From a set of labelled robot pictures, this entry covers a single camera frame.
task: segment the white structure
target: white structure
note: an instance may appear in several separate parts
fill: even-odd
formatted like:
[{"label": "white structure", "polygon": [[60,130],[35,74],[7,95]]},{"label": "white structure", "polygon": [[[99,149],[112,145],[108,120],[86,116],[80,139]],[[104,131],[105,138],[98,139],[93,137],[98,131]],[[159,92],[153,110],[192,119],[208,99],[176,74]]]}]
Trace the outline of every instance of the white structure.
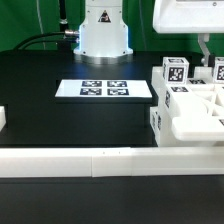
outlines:
[{"label": "white structure", "polygon": [[194,78],[186,78],[186,84],[173,83],[167,82],[171,74],[166,71],[154,67],[152,74],[152,86],[159,97],[158,107],[151,108],[150,119],[157,144],[224,146],[224,78],[222,83],[216,82],[212,68],[197,67]]},{"label": "white structure", "polygon": [[5,119],[5,108],[0,107],[0,131],[6,124],[6,119]]},{"label": "white structure", "polygon": [[86,0],[86,18],[80,26],[75,59],[94,64],[131,60],[128,27],[122,19],[122,0]]}]

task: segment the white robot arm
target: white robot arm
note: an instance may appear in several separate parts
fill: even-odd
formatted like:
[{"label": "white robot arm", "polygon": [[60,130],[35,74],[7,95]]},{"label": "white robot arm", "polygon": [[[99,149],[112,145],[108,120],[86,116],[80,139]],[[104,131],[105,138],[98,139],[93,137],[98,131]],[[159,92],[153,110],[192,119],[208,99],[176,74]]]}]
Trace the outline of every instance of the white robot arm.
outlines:
[{"label": "white robot arm", "polygon": [[80,26],[75,59],[94,64],[128,61],[128,27],[122,19],[122,0],[86,0],[86,17]]}]

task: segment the white block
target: white block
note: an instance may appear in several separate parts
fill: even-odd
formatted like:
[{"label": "white block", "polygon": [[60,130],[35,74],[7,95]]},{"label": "white block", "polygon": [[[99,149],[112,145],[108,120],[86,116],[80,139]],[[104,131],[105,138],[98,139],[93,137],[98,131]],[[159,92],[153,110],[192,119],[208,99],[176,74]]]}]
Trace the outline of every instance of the white block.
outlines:
[{"label": "white block", "polygon": [[91,151],[1,149],[0,177],[91,177]]},{"label": "white block", "polygon": [[187,85],[192,91],[213,91],[214,84],[212,81],[207,79],[188,79]]},{"label": "white block", "polygon": [[152,69],[152,87],[158,96],[161,95],[161,89],[165,87],[165,80],[163,78],[163,67],[153,67]]},{"label": "white block", "polygon": [[207,114],[206,106],[188,86],[167,86],[165,107],[171,119],[174,117],[202,116]]},{"label": "white block", "polygon": [[216,104],[224,107],[224,85],[216,85]]},{"label": "white block", "polygon": [[188,77],[189,62],[186,58],[163,58],[163,78],[166,84],[185,84]]},{"label": "white block", "polygon": [[213,72],[214,83],[224,84],[224,57],[215,58],[215,68]]},{"label": "white block", "polygon": [[195,67],[194,79],[205,80],[206,83],[213,83],[211,67]]},{"label": "white block", "polygon": [[224,117],[176,117],[172,131],[181,141],[224,141]]},{"label": "white block", "polygon": [[172,120],[164,104],[158,107],[157,124],[155,128],[156,142],[159,147],[176,146],[177,140],[171,131]]},{"label": "white block", "polygon": [[132,150],[102,149],[92,157],[92,176],[131,176]]},{"label": "white block", "polygon": [[5,118],[5,108],[0,107],[0,131],[6,124],[6,118]]},{"label": "white block", "polygon": [[135,149],[133,176],[224,174],[223,147]]},{"label": "white block", "polygon": [[158,123],[158,107],[150,107],[150,124],[155,133],[156,124]]}]

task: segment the black cable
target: black cable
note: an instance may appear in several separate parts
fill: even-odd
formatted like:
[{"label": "black cable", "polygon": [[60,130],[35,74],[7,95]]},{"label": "black cable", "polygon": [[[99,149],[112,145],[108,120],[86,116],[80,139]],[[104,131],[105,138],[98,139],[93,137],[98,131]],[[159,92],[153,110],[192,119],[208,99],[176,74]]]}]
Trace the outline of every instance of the black cable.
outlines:
[{"label": "black cable", "polygon": [[24,44],[27,44],[30,41],[35,40],[35,39],[39,39],[39,38],[43,38],[43,37],[50,37],[50,36],[60,36],[60,35],[64,35],[64,34],[65,34],[64,32],[52,32],[52,33],[35,35],[35,36],[25,39],[24,41],[22,41],[21,43],[16,45],[13,50],[19,50],[19,48],[22,47]]},{"label": "black cable", "polygon": [[140,20],[141,20],[141,29],[142,29],[142,39],[145,51],[147,50],[147,43],[146,43],[146,35],[145,35],[145,27],[144,27],[144,19],[143,19],[143,12],[142,12],[142,1],[139,0],[139,14],[140,14]]},{"label": "black cable", "polygon": [[66,18],[66,7],[65,7],[65,0],[59,0],[59,12],[60,12],[60,31],[65,31],[68,29],[68,21]]},{"label": "black cable", "polygon": [[33,41],[30,43],[27,43],[24,47],[22,47],[22,50],[25,50],[27,47],[33,45],[33,44],[39,44],[39,43],[66,43],[66,42],[71,42],[71,43],[76,43],[75,40],[39,40],[39,41]]}]

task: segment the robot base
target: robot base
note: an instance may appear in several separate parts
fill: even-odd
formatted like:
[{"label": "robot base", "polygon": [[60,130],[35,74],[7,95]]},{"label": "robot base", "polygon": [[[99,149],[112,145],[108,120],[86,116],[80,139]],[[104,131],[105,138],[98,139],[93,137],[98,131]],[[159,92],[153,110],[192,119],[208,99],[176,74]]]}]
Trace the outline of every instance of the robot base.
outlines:
[{"label": "robot base", "polygon": [[76,62],[85,62],[88,64],[108,65],[130,62],[133,59],[133,54],[126,54],[118,57],[91,57],[87,55],[74,54]]}]

